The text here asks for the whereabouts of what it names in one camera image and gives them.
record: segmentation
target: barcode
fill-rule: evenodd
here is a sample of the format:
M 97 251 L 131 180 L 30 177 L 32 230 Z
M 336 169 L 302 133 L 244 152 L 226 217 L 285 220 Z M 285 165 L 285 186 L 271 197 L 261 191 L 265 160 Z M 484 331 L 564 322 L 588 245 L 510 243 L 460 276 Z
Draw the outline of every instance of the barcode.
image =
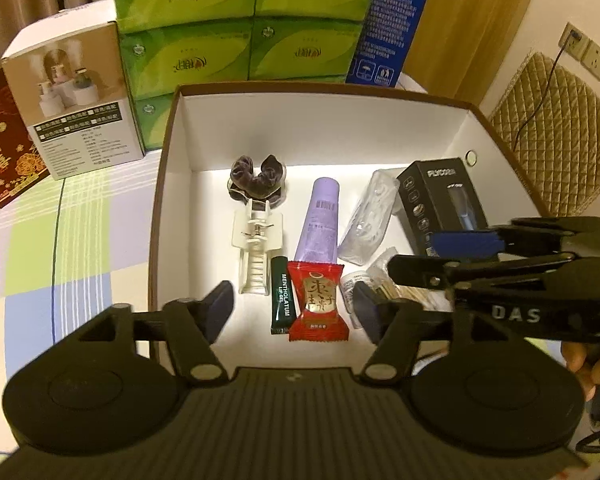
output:
M 329 211 L 336 211 L 337 204 L 335 202 L 328 202 L 328 200 L 318 200 L 315 203 L 318 209 L 328 209 Z

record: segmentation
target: plaid tablecloth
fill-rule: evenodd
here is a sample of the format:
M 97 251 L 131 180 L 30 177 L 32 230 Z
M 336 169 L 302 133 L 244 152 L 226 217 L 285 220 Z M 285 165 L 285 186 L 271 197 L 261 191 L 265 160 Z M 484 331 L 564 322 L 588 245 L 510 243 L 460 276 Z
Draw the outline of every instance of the plaid tablecloth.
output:
M 111 303 L 147 309 L 160 153 L 48 177 L 0 210 L 0 453 L 16 447 L 1 397 L 17 370 Z

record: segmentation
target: quilted cushion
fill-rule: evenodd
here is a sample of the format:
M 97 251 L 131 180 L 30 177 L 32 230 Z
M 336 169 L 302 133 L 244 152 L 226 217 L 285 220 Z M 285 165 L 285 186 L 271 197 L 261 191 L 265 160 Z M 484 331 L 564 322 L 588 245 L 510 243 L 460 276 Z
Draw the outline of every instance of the quilted cushion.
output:
M 552 64 L 529 56 L 495 109 L 491 124 L 507 145 L 540 102 Z M 551 214 L 581 214 L 600 194 L 600 98 L 558 64 L 514 153 Z

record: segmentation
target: lavender cosmetic tube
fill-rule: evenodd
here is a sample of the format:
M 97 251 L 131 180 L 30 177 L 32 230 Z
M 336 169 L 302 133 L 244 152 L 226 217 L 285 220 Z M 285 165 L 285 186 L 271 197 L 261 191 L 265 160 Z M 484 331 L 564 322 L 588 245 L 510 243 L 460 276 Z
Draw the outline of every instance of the lavender cosmetic tube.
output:
M 337 180 L 324 176 L 314 182 L 294 260 L 336 263 L 339 193 Z

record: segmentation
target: electrical outlet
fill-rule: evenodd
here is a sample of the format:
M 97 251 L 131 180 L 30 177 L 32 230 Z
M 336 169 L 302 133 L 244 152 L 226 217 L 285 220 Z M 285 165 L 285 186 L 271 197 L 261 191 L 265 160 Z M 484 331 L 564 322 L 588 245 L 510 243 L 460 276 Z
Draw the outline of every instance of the electrical outlet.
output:
M 589 42 L 581 63 L 600 81 L 600 46 L 597 43 Z
M 570 35 L 572 30 L 580 35 L 579 40 Z M 562 47 L 565 41 L 567 42 L 567 46 L 564 48 L 564 51 L 580 61 L 589 44 L 589 38 L 579 28 L 574 27 L 571 23 L 567 22 L 560 37 L 560 41 L 558 41 L 558 46 Z

